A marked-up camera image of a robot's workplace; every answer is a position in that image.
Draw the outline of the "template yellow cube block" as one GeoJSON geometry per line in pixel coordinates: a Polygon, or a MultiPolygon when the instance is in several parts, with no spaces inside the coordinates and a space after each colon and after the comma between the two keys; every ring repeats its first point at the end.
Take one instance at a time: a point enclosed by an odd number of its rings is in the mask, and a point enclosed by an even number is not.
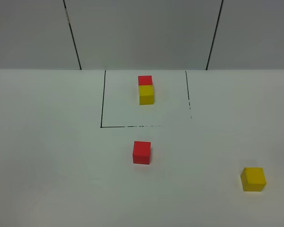
{"type": "Polygon", "coordinates": [[[140,105],[153,105],[154,104],[153,85],[139,86],[139,104],[140,105]]]}

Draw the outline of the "template red cube block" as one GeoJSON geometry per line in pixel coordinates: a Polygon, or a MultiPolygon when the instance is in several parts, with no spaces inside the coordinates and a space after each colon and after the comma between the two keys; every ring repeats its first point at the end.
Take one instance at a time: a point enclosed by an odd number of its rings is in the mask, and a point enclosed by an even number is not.
{"type": "Polygon", "coordinates": [[[153,85],[151,75],[138,76],[138,85],[139,86],[149,86],[153,85]]]}

